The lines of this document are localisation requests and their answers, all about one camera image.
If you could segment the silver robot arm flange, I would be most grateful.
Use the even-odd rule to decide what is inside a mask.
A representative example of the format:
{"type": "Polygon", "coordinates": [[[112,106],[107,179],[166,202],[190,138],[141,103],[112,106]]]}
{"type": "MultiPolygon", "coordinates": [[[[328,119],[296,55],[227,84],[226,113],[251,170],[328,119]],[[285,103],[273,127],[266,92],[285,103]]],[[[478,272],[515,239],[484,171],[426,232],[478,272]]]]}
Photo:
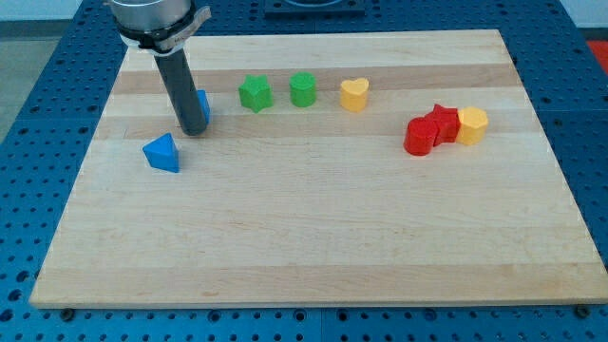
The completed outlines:
{"type": "Polygon", "coordinates": [[[192,0],[109,0],[121,39],[130,47],[169,53],[170,39],[194,21],[192,0]]]}

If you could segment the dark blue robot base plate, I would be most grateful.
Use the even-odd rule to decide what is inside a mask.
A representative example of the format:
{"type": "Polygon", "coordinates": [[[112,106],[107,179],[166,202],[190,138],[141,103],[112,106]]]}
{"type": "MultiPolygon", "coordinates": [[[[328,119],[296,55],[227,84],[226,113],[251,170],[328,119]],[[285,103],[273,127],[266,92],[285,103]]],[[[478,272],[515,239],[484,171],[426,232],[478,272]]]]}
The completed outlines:
{"type": "Polygon", "coordinates": [[[264,0],[266,18],[289,15],[364,14],[366,0],[264,0]]]}

